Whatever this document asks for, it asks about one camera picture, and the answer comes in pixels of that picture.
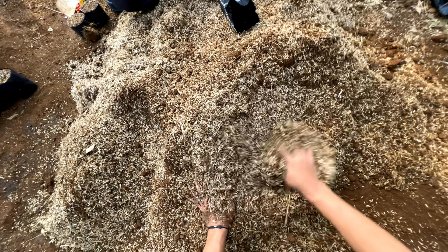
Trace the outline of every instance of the dirt floor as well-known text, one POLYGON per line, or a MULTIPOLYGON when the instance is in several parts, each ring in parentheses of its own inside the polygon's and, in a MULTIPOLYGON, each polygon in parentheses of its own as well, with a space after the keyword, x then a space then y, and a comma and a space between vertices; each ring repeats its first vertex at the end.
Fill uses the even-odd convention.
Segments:
MULTIPOLYGON (((26 226, 32 217, 23 203, 43 188, 52 191, 54 152, 77 113, 70 96, 66 63, 86 57, 97 46, 70 30, 63 14, 46 7, 56 9, 52 4, 42 5, 32 0, 0 0, 0 68, 23 73, 39 86, 31 98, 17 102, 0 117, 0 244, 3 251, 59 250, 40 234, 40 230, 24 231, 26 229, 17 226, 26 226), (7 119, 16 113, 18 116, 14 119, 7 119)), ((394 17, 402 20, 402 25, 388 29, 402 33, 406 29, 403 25, 406 19, 410 20, 405 14, 401 12, 394 17)), ((448 58, 443 44, 432 41, 430 36, 425 39, 426 51, 437 55, 441 61, 448 58)), ((367 46, 374 47, 377 40, 372 37, 371 41, 367 46)), ((427 78, 448 83, 444 63, 422 65, 422 72, 427 78)), ((338 193, 414 251, 421 251, 423 245, 434 251, 448 251, 448 202, 437 196, 436 189, 434 183, 428 181, 409 191, 394 191, 355 178, 338 193), (396 226, 384 225, 390 223, 390 219, 396 220, 396 226)))

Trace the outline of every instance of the blurred hand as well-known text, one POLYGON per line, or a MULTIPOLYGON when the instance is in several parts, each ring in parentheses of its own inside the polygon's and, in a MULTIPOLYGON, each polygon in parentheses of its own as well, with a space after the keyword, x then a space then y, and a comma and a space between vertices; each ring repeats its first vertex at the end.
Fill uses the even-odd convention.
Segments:
POLYGON ((286 147, 281 147, 279 152, 286 160, 285 183, 301 191, 306 198, 312 197, 321 184, 317 179, 313 152, 311 150, 294 150, 289 153, 286 147))

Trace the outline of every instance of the forearm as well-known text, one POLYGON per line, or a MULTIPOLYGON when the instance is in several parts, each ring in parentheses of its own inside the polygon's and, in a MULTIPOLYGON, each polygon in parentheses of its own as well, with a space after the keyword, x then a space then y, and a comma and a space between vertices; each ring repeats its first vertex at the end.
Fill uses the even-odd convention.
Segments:
POLYGON ((224 252, 226 238, 227 229, 209 229, 207 232, 207 241, 205 242, 204 252, 224 252))
POLYGON ((342 200, 323 183, 320 183, 316 191, 308 198, 356 252, 410 251, 390 233, 342 200))

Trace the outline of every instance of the pile of rice husk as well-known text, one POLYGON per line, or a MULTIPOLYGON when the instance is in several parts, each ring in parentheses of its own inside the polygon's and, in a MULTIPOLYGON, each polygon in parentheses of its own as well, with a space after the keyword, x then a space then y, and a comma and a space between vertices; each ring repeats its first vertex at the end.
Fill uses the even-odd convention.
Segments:
POLYGON ((322 23, 333 15, 324 1, 260 0, 257 12, 238 36, 217 1, 161 1, 122 13, 97 54, 75 62, 79 117, 60 146, 45 235, 82 250, 200 251, 197 180, 212 211, 235 206, 230 251, 347 250, 282 189, 274 149, 288 120, 300 122, 291 148, 315 136, 302 145, 320 146, 321 179, 335 189, 349 171, 378 187, 446 185, 439 91, 376 78, 352 37, 322 23))

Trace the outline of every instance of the bracelet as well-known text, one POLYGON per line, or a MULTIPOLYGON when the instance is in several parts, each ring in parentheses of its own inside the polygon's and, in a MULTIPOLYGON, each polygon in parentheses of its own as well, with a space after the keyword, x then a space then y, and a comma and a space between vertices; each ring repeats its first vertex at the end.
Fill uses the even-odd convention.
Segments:
POLYGON ((221 229, 221 228, 225 228, 225 229, 229 230, 227 227, 225 227, 225 226, 221 226, 221 225, 219 225, 219 226, 210 226, 210 227, 208 227, 208 229, 213 229, 213 228, 219 228, 219 229, 221 229))

